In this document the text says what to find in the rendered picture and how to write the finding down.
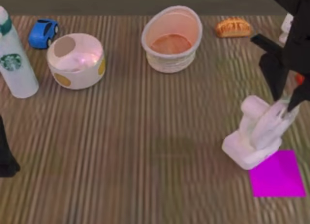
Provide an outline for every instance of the red object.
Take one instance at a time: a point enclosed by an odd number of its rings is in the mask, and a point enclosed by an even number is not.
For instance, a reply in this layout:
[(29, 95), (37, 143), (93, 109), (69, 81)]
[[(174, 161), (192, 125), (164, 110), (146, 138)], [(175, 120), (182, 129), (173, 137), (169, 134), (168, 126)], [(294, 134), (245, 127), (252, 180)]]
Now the red object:
[(301, 74), (297, 74), (295, 76), (295, 80), (296, 80), (297, 84), (299, 84), (299, 85), (301, 85), (304, 82), (304, 79), (305, 78)]

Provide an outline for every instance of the magenta square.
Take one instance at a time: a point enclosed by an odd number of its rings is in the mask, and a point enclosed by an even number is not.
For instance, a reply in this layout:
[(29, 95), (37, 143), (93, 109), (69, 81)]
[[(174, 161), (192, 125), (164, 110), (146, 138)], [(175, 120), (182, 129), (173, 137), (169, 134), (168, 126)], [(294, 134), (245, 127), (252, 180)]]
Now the magenta square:
[(305, 197), (293, 150), (279, 150), (249, 171), (254, 197)]

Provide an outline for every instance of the croissant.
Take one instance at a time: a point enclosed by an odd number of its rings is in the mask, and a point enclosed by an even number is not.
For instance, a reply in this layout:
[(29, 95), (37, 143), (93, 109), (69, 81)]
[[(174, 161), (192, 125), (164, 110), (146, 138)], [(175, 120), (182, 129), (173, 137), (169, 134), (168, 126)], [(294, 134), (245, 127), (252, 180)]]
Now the croissant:
[(240, 17), (229, 17), (220, 21), (216, 26), (219, 38), (237, 38), (251, 35), (251, 25)]

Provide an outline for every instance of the green logo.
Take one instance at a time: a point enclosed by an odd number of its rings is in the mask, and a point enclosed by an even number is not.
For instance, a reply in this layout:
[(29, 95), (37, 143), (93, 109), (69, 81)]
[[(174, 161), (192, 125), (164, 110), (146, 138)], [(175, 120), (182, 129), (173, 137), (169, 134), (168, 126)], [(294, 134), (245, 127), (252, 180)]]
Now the green logo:
[(21, 66), (21, 56), (19, 54), (4, 55), (0, 58), (0, 65), (10, 72), (16, 71)]

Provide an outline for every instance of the yellow spot on bowl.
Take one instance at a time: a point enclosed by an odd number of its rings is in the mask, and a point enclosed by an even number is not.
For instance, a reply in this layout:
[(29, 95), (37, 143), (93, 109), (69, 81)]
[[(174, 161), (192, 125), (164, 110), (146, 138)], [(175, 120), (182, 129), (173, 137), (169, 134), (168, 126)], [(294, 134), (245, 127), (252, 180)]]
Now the yellow spot on bowl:
[(106, 70), (106, 61), (103, 59), (101, 61), (99, 68), (98, 68), (98, 74), (102, 75), (105, 72), (105, 70)]
[(55, 73), (54, 76), (55, 76), (55, 79), (58, 81), (58, 83), (60, 83), (61, 85), (66, 86), (66, 87), (71, 85), (71, 81), (67, 77), (60, 75), (58, 73)]

